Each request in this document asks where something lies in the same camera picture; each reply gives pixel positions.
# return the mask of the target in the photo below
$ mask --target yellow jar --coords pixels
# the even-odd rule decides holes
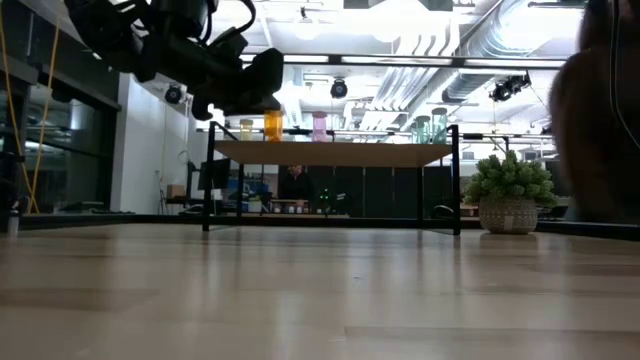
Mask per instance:
[[[267,141],[282,141],[282,111],[272,110],[264,114],[264,134]]]
[[[240,120],[240,140],[251,141],[253,139],[253,120]]]

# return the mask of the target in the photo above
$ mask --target window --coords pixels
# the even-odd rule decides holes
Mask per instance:
[[[26,165],[33,181],[38,143],[27,141]],[[58,213],[79,202],[105,203],[111,180],[110,160],[43,145],[36,201],[40,213]]]
[[[31,87],[27,112],[27,139],[39,142],[44,105],[49,97],[45,86]],[[114,122],[68,95],[53,91],[45,123],[44,142],[51,146],[112,156]]]
[[[93,108],[71,96],[49,95],[43,85],[31,86],[27,105],[25,158],[29,180],[35,175],[44,108],[49,98],[42,157],[35,199],[41,214],[67,213],[81,202],[108,208],[115,115]],[[26,189],[22,195],[28,195]]]

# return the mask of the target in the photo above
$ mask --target white wall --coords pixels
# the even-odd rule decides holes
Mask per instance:
[[[132,75],[120,76],[111,208],[156,214],[160,186],[186,183],[189,119],[143,88]]]

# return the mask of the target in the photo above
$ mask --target clear container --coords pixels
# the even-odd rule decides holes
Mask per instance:
[[[7,223],[7,235],[10,241],[18,239],[18,228],[20,227],[20,213],[17,210],[11,210]]]
[[[313,135],[311,141],[327,141],[327,113],[324,111],[316,111],[313,113]]]
[[[251,141],[253,139],[253,120],[240,120],[240,140]]]
[[[411,143],[413,144],[428,144],[429,143],[429,116],[418,116],[415,120],[415,125],[411,129]]]
[[[447,143],[447,123],[449,117],[447,116],[448,110],[446,108],[435,108],[431,111],[433,115],[433,121],[431,122],[431,136],[433,137],[434,144],[446,144]]]
[[[264,114],[264,135],[267,141],[282,141],[282,111],[271,110]]]

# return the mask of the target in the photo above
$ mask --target security camera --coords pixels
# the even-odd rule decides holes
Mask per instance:
[[[347,96],[348,91],[349,89],[344,79],[335,79],[333,86],[331,86],[331,97],[334,99],[342,99]]]
[[[184,92],[180,85],[169,85],[169,89],[164,94],[164,99],[167,103],[172,105],[178,105],[184,97]]]

